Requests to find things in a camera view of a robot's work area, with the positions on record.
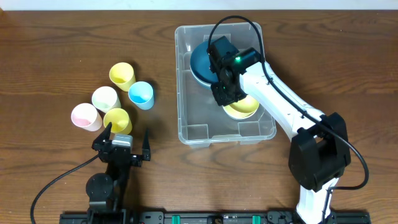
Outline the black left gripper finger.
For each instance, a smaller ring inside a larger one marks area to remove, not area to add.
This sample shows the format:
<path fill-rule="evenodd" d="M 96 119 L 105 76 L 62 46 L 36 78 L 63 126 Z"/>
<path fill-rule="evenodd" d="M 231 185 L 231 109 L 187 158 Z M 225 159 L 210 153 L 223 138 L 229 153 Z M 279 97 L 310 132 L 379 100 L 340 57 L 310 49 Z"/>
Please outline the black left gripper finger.
<path fill-rule="evenodd" d="M 105 130 L 97 137 L 92 143 L 92 149 L 104 149 L 108 144 L 111 144 L 110 135 L 111 135 L 112 122 L 108 123 L 105 127 Z"/>
<path fill-rule="evenodd" d="M 142 160 L 143 161 L 150 161 L 151 160 L 151 151 L 150 151 L 150 144 L 149 144 L 149 130 L 145 131 L 143 143 L 142 143 Z"/>

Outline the yellow plastic cup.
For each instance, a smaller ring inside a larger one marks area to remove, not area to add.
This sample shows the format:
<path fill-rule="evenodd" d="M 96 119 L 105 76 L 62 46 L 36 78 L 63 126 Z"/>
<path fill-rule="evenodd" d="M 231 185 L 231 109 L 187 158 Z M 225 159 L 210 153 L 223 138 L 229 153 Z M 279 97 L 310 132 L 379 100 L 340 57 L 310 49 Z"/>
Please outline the yellow plastic cup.
<path fill-rule="evenodd" d="M 113 108 L 105 114 L 103 118 L 104 127 L 107 127 L 109 123 L 112 124 L 111 132 L 114 134 L 130 134 L 132 131 L 130 117 L 127 111 L 122 108 Z"/>
<path fill-rule="evenodd" d="M 122 91 L 129 91 L 130 87 L 136 82 L 134 68 L 126 62 L 113 65 L 109 71 L 109 78 Z"/>

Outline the cream large bowl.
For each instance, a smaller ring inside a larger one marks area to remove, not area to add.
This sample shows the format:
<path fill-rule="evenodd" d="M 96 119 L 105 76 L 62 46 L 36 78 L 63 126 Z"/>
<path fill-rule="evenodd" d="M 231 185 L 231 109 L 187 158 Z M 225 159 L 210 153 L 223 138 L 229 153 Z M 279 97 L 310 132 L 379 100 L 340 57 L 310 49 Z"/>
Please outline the cream large bowl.
<path fill-rule="evenodd" d="M 210 90 L 211 89 L 211 83 L 208 81 L 203 81 L 202 79 L 200 79 L 200 77 L 197 76 L 197 73 L 191 69 L 192 75 L 194 77 L 194 79 L 199 83 L 199 85 L 201 85 L 202 87 Z"/>

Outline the white small bowl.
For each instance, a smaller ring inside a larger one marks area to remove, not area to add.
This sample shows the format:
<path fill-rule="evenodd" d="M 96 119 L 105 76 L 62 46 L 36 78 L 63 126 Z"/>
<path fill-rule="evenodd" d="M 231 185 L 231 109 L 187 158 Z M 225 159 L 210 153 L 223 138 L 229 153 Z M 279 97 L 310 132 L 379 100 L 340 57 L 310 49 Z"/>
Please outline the white small bowl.
<path fill-rule="evenodd" d="M 255 114 L 255 111 L 252 113 L 242 113 L 242 112 L 232 110 L 232 111 L 226 111 L 226 114 L 232 119 L 243 120 L 243 119 L 250 118 L 252 115 Z"/>

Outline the yellow bowl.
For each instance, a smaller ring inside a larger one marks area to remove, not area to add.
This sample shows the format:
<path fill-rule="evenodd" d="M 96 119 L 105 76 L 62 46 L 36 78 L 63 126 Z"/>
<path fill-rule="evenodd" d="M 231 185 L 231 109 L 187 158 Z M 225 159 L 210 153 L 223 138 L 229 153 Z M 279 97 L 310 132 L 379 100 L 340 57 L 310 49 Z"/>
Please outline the yellow bowl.
<path fill-rule="evenodd" d="M 224 112 L 226 111 L 238 111 L 242 113 L 252 113 L 256 112 L 259 108 L 260 104 L 257 100 L 255 100 L 251 96 L 246 96 L 244 99 L 239 100 L 238 102 L 231 103 L 230 105 L 223 106 Z"/>

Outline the pink plastic cup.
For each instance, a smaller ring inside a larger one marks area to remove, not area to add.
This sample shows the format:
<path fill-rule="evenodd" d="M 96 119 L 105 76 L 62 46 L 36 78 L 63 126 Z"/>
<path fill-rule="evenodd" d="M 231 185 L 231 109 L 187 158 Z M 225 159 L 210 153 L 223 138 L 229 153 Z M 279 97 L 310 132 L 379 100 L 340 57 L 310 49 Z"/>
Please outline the pink plastic cup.
<path fill-rule="evenodd" d="M 87 131 L 97 131 L 103 125 L 98 110 L 89 103 L 81 103 L 74 107 L 71 113 L 72 123 Z"/>

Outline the white plastic cup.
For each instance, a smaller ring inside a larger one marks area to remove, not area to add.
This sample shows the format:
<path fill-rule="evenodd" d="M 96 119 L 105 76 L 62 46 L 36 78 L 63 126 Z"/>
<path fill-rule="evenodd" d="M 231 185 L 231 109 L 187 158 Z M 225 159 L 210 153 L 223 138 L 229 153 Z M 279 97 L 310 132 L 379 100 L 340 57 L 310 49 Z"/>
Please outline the white plastic cup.
<path fill-rule="evenodd" d="M 92 94 L 91 102 L 95 108 L 104 113 L 115 108 L 121 108 L 118 94 L 110 86 L 102 86 L 96 89 Z"/>

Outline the dark blue top bowl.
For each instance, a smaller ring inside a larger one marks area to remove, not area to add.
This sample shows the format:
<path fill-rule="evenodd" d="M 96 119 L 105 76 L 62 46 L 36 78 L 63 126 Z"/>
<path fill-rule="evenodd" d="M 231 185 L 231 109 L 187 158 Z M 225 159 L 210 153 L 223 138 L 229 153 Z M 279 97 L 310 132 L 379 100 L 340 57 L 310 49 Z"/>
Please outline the dark blue top bowl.
<path fill-rule="evenodd" d="M 204 41 L 194 49 L 190 58 L 190 69 L 193 69 L 203 81 L 206 80 L 213 84 L 218 81 L 218 78 L 210 70 L 210 59 L 207 48 L 208 42 Z"/>

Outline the light blue plastic cup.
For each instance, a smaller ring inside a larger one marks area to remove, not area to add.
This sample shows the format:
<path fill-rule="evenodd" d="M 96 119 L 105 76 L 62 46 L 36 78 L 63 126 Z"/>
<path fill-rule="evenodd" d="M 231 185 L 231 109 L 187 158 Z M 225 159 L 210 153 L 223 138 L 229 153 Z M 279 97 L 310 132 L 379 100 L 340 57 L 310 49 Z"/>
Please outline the light blue plastic cup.
<path fill-rule="evenodd" d="M 154 105 L 154 89 L 147 82 L 135 82 L 128 91 L 129 99 L 140 109 L 149 110 Z"/>

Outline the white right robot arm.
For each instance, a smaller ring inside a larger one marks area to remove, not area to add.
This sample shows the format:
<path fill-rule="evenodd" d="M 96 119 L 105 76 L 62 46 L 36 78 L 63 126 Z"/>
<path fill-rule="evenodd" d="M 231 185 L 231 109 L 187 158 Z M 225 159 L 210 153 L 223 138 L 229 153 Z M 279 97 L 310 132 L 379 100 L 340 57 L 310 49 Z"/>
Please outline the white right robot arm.
<path fill-rule="evenodd" d="M 290 171 L 301 186 L 300 219 L 329 217 L 329 192 L 351 161 L 344 119 L 306 104 L 273 72 L 263 48 L 240 49 L 224 35 L 175 43 L 181 142 L 254 144 L 281 126 L 291 143 Z"/>

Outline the clear plastic storage bin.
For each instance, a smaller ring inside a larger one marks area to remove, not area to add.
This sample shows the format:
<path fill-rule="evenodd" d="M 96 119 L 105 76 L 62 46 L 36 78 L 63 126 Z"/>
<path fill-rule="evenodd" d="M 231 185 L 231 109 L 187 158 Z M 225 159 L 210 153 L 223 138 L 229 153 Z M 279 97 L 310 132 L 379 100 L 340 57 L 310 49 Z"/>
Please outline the clear plastic storage bin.
<path fill-rule="evenodd" d="M 210 88 L 199 83 L 190 68 L 192 52 L 207 40 L 226 36 L 239 50 L 257 49 L 259 30 L 261 27 L 256 22 L 180 26 L 175 30 L 178 137 L 182 143 L 191 147 L 235 141 L 257 144 L 276 135 L 275 120 L 263 107 L 247 119 L 230 118 L 217 105 Z"/>

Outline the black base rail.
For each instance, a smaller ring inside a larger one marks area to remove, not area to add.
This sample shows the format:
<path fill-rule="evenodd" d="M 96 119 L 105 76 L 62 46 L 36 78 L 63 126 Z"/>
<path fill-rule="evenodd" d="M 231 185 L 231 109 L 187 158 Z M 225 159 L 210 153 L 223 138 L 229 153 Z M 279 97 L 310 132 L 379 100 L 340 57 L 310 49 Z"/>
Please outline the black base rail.
<path fill-rule="evenodd" d="M 303 223 L 291 211 L 266 213 L 164 213 L 164 212 L 65 212 L 61 224 L 125 223 L 125 224 L 294 224 Z"/>

